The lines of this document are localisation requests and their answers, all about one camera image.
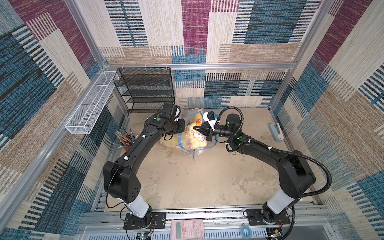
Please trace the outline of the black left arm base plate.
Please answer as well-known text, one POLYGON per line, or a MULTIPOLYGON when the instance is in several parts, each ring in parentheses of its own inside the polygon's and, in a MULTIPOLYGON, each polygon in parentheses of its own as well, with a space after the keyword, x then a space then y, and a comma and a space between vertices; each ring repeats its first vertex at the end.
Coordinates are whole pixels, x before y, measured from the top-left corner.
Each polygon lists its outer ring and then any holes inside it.
POLYGON ((126 214, 124 230, 149 230, 164 229, 166 225, 166 212, 148 213, 144 218, 139 218, 131 213, 126 214))

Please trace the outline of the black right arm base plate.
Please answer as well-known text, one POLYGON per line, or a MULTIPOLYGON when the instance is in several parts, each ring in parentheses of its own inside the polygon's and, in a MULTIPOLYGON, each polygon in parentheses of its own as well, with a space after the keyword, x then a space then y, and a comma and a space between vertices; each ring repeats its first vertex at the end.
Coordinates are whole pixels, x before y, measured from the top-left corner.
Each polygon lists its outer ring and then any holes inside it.
POLYGON ((264 213, 264 209, 246 209, 243 211, 243 216, 249 221, 250 226, 261 225, 281 225, 290 224, 291 219, 286 210, 283 210, 280 214, 271 213, 267 215, 264 213))

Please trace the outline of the yellow cartoon blanket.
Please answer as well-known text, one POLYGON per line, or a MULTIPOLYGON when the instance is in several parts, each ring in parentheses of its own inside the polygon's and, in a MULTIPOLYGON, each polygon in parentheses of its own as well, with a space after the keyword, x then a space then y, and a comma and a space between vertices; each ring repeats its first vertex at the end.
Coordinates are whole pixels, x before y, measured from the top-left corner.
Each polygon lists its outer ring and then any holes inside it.
POLYGON ((189 111, 183 119, 185 120, 186 129, 180 134, 175 134, 166 141, 161 139, 159 143, 170 148, 181 148, 186 151, 194 151, 205 148, 208 143, 206 136, 194 130, 194 126, 200 126, 203 120, 203 111, 201 109, 193 109, 189 111))

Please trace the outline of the clear plastic vacuum bag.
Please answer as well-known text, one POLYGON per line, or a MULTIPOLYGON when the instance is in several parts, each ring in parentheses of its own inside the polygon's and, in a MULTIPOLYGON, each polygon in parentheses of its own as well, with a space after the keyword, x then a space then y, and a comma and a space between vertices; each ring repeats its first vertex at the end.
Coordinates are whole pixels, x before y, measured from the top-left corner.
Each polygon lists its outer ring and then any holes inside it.
POLYGON ((185 120, 186 129, 179 134, 174 134, 170 140, 161 139, 159 143, 165 147, 184 151, 195 160, 204 150, 211 149, 218 143, 216 140, 207 141, 203 134, 193 129, 205 122, 203 114, 204 109, 183 110, 179 120, 185 120))

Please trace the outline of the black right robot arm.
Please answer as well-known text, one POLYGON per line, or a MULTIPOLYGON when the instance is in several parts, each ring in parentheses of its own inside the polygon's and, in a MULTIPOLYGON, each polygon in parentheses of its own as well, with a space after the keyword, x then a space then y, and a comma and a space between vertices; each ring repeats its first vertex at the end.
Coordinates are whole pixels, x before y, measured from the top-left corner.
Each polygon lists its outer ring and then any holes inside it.
POLYGON ((240 154, 254 157, 278 171, 280 188, 278 192, 263 205, 263 220, 267 224, 275 223, 282 212, 296 204, 312 186, 316 177, 301 152, 287 152, 274 149, 255 140, 242 132, 242 120, 237 114, 229 114, 226 123, 211 124, 213 112, 209 112, 208 121, 193 127, 207 141, 214 137, 224 137, 229 141, 227 147, 240 154))

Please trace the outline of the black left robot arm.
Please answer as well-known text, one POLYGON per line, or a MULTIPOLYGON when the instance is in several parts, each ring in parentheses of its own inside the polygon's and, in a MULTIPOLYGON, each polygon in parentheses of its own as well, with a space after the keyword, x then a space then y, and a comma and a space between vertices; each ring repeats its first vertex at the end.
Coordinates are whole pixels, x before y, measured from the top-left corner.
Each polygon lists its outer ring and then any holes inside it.
POLYGON ((123 202, 136 218, 145 219, 150 212, 150 205, 140 194, 141 183, 136 174, 147 154, 161 138, 185 130, 184 121, 178 119, 180 113, 179 106, 165 103, 145 121, 142 132, 130 148, 103 167, 106 193, 123 202))

